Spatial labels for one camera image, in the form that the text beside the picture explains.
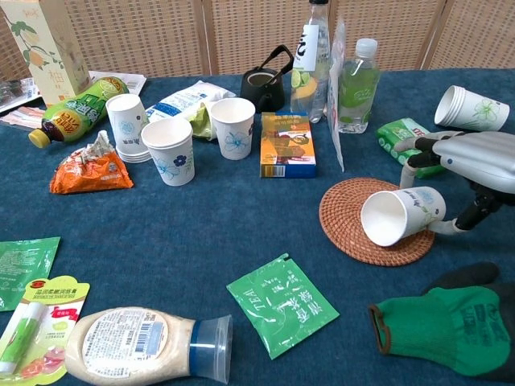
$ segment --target yellow bottle cap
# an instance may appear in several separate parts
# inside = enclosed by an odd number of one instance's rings
[[[50,145],[50,138],[41,129],[32,130],[29,133],[29,139],[40,149]]]

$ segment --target work glove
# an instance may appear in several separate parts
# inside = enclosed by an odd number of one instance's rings
[[[479,263],[445,274],[422,296],[369,306],[382,354],[435,361],[464,376],[515,383],[515,283]]]

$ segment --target round coaster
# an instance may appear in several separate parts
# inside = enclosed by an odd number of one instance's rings
[[[348,179],[323,195],[319,207],[320,224],[329,240],[350,257],[374,265],[405,265],[424,256],[435,234],[422,231],[405,237],[391,247],[375,245],[361,227],[361,207],[377,191],[399,187],[378,179]]]

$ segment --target plastic water bottle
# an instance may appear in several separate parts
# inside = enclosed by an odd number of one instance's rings
[[[291,111],[304,112],[316,123],[328,98],[328,0],[309,0],[311,16],[304,25],[291,73]]]
[[[356,56],[344,63],[340,77],[338,116],[341,133],[363,133],[369,125],[370,109],[379,83],[375,39],[359,39]]]

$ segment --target blue tablecloth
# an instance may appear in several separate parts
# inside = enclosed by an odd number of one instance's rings
[[[148,107],[198,79],[240,90],[240,76],[149,79],[142,90]],[[286,89],[289,80],[285,80]],[[260,116],[252,153],[241,161],[222,158],[216,142],[194,141],[196,176],[183,187],[165,185],[152,161],[127,164],[134,188],[79,195],[48,191],[54,169],[74,149],[93,142],[105,119],[72,144],[35,148],[27,133],[0,126],[0,240],[61,236],[50,277],[71,275],[91,284],[82,315],[118,306],[144,306],[186,318],[234,317],[233,385],[486,385],[420,359],[379,354],[367,305],[417,295],[438,275],[482,260],[515,280],[515,210],[502,207],[472,232],[438,235],[427,255],[398,268],[353,260],[337,249],[319,224],[319,202],[344,179],[374,177],[398,183],[401,166],[377,144],[375,131],[412,117],[430,131],[451,84],[515,106],[515,70],[453,69],[386,72],[381,76],[369,128],[342,135],[346,172],[325,120],[312,126],[315,179],[260,179]],[[515,133],[510,114],[503,131]],[[446,172],[418,185],[435,187],[447,201],[447,218],[473,199],[467,182]],[[225,286],[288,252],[340,312],[334,322],[270,360],[258,334]],[[0,314],[4,328],[10,312]],[[177,384],[215,384],[204,379]],[[59,384],[79,385],[66,375]]]

